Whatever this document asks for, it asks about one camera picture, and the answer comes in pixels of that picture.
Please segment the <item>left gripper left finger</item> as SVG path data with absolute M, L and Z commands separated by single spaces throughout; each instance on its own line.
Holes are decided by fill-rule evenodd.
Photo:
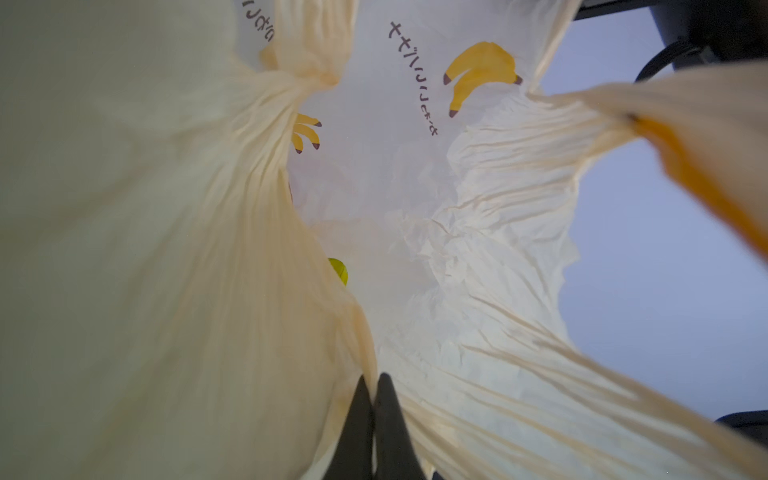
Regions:
M 343 429 L 323 480 L 373 480 L 375 416 L 365 379 L 358 380 Z

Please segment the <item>yellow fake lemon with leaves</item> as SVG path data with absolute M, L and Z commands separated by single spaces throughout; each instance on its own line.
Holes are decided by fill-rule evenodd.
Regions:
M 336 258 L 329 258 L 328 261 L 332 266 L 332 268 L 334 269 L 334 271 L 336 272 L 342 284 L 346 286 L 348 284 L 348 279 L 349 279 L 349 272 L 346 265 L 341 260 Z

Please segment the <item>cream banana print plastic bag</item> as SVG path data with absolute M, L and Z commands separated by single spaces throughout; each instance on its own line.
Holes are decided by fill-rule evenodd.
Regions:
M 767 64 L 545 95 L 578 7 L 3 2 L 2 477 L 320 479 L 387 373 L 425 477 L 765 478 L 558 294 L 634 139 L 766 257 Z

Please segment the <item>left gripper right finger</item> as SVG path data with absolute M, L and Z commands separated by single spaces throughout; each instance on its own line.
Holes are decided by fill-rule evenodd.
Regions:
M 392 378 L 382 373 L 374 401 L 377 480 L 425 480 Z

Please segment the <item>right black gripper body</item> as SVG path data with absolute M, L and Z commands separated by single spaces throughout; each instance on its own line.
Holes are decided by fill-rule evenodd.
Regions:
M 648 8 L 664 48 L 637 76 L 647 81 L 673 70 L 765 60 L 767 3 L 758 0 L 582 1 L 576 21 Z

